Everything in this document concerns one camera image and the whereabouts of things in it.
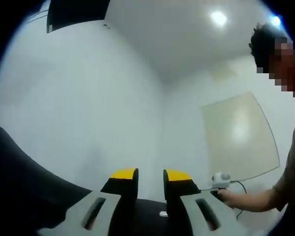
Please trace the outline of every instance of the ceiling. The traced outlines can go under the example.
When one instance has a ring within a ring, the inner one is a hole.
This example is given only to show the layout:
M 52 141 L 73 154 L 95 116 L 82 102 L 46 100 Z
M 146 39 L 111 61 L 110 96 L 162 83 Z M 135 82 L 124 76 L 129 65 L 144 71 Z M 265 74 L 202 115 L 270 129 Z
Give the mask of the ceiling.
M 210 18 L 215 10 L 228 18 L 223 27 Z M 174 80 L 248 54 L 253 27 L 269 18 L 257 0 L 111 0 L 105 20 L 163 80 Z

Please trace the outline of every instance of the ceiling light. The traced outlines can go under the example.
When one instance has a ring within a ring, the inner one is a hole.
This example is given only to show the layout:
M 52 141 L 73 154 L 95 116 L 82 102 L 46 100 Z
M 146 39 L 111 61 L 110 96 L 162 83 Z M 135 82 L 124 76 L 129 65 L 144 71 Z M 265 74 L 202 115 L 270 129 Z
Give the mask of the ceiling light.
M 214 21 L 214 23 L 216 23 L 218 26 L 225 25 L 225 23 L 227 21 L 226 16 L 222 12 L 220 12 L 220 11 L 214 11 L 211 14 L 211 18 Z
M 275 27 L 279 27 L 281 25 L 280 18 L 277 16 L 272 17 L 271 24 L 273 24 Z

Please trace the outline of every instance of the dark hair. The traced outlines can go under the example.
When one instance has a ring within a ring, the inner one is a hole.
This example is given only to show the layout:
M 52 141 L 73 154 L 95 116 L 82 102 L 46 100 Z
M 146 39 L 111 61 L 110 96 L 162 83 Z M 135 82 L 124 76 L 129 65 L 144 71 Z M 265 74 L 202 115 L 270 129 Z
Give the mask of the dark hair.
M 265 24 L 257 24 L 254 28 L 254 34 L 251 37 L 251 54 L 255 58 L 257 68 L 262 68 L 263 73 L 269 72 L 269 57 L 274 55 L 274 44 L 276 40 L 287 42 L 287 37 L 283 31 L 276 27 Z

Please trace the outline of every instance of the white wall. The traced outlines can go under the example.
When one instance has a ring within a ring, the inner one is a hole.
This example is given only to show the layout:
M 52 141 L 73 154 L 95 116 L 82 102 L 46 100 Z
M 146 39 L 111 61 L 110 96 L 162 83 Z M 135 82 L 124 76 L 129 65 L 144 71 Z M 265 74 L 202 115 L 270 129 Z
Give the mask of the white wall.
M 162 164 L 188 172 L 202 189 L 206 189 L 210 179 L 200 107 L 252 91 L 273 131 L 281 162 L 280 168 L 244 181 L 248 192 L 260 192 L 271 188 L 284 170 L 295 126 L 295 98 L 289 92 L 282 92 L 268 75 L 257 74 L 252 56 L 224 63 L 235 72 L 224 82 L 216 83 L 212 79 L 211 68 L 208 68 L 166 86 L 161 156 L 170 158 L 171 162 Z M 236 184 L 231 186 L 231 190 L 243 191 Z M 277 217 L 276 210 L 244 212 L 240 221 L 248 227 L 266 229 Z
M 110 174 L 140 169 L 149 198 L 159 153 L 162 87 L 149 65 L 103 21 L 46 33 L 24 24 L 0 68 L 0 125 L 54 174 L 101 189 Z

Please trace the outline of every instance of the person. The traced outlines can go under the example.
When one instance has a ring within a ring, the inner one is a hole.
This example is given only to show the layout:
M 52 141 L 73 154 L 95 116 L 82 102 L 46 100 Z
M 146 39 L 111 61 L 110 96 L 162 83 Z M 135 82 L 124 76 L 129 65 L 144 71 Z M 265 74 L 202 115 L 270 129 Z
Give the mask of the person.
M 274 79 L 275 84 L 280 85 L 283 91 L 291 91 L 295 96 L 295 45 L 285 33 L 269 24 L 258 24 L 249 46 L 257 72 L 268 73 L 269 78 Z M 288 204 L 284 216 L 270 235 L 283 235 L 284 232 L 293 235 L 291 232 L 295 230 L 295 129 L 285 170 L 273 188 L 256 195 L 219 190 L 218 196 L 229 207 L 252 212 L 264 212 L 274 208 L 281 211 Z

